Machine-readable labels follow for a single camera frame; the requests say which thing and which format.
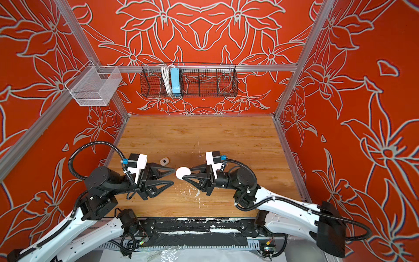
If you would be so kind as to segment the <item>white round puck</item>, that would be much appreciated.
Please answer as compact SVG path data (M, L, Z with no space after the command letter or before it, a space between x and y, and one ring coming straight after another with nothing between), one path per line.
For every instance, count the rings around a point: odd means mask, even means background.
M178 179L182 180L184 176L187 175L191 175L191 170L187 167L179 167L176 172L175 175Z

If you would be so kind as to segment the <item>white earbud charging case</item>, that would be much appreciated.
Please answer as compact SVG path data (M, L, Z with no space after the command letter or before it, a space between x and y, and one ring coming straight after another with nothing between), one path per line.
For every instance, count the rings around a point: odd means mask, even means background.
M167 166L170 163L170 160L169 160L169 158L164 157L159 162L160 162L160 165Z

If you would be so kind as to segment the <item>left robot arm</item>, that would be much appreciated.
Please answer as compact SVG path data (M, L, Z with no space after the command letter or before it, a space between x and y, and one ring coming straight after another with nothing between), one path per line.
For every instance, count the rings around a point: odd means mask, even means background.
M95 145L109 146L120 156L123 175L107 167L95 168L90 176L82 176L75 170L75 157ZM68 169L84 181L86 191L79 195L71 213L46 236L25 249L11 251L7 256L9 262L75 262L106 242L115 244L124 255L132 254L138 247L135 236L143 229L132 209L121 210L103 226L82 233L117 207L117 195L125 194L127 199L134 195L143 200L155 198L173 185L173 181L163 178L175 172L173 168L148 163L146 155L131 154L126 158L119 148L106 141L78 148L68 161Z

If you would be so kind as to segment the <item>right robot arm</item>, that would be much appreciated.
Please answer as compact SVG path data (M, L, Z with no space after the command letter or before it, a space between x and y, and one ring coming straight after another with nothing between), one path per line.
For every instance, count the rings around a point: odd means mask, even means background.
M176 177L211 195L215 188L234 190L234 206L242 212L258 211L256 220L271 234L292 235L314 242L325 253L345 257L346 243L372 236L365 224L344 218L329 202L300 202L258 184L254 171L233 159L181 167Z

